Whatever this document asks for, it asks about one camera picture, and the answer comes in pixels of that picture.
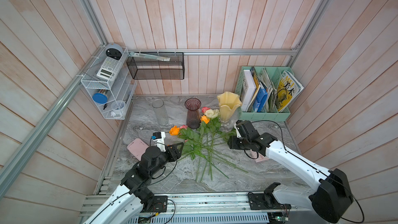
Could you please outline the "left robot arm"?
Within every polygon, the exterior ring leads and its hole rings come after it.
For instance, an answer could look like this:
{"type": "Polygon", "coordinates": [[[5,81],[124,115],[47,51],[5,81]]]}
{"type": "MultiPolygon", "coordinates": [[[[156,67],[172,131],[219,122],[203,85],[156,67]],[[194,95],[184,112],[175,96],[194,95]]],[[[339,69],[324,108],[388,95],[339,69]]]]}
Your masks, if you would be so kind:
{"type": "Polygon", "coordinates": [[[136,163],[126,172],[121,183],[111,196],[89,217],[86,224],[124,224],[142,210],[155,210],[154,194],[148,189],[155,173],[169,162],[181,158],[184,143],[148,147],[136,163]]]}

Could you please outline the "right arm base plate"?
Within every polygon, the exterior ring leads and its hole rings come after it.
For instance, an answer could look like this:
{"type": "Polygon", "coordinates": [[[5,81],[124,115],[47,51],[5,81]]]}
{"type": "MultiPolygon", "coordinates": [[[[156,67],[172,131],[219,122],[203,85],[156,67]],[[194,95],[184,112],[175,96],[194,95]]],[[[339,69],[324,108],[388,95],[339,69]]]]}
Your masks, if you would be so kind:
{"type": "Polygon", "coordinates": [[[249,192],[247,194],[251,210],[278,210],[288,211],[291,209],[290,204],[278,203],[272,194],[254,194],[249,192]]]}

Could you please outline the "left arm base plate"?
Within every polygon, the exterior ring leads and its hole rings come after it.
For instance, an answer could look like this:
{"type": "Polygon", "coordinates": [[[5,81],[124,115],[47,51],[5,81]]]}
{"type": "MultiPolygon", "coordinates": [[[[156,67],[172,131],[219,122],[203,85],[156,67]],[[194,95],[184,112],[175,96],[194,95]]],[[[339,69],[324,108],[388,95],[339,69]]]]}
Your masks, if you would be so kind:
{"type": "Polygon", "coordinates": [[[143,203],[142,213],[165,213],[168,196],[153,196],[143,203]]]}

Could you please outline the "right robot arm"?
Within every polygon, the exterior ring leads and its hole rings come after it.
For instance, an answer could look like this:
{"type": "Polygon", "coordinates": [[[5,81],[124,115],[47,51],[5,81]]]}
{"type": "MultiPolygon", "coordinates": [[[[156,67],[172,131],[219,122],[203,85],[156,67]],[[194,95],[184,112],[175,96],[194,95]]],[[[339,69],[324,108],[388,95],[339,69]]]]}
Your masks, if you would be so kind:
{"type": "Polygon", "coordinates": [[[230,149],[251,150],[283,165],[306,182],[309,189],[287,187],[272,183],[263,193],[247,194],[251,210],[288,210],[298,206],[315,211],[329,223],[338,223],[356,200],[350,190],[346,174],[319,166],[288,148],[282,140],[269,133],[259,134],[252,122],[237,121],[236,136],[228,140],[230,149]]]}

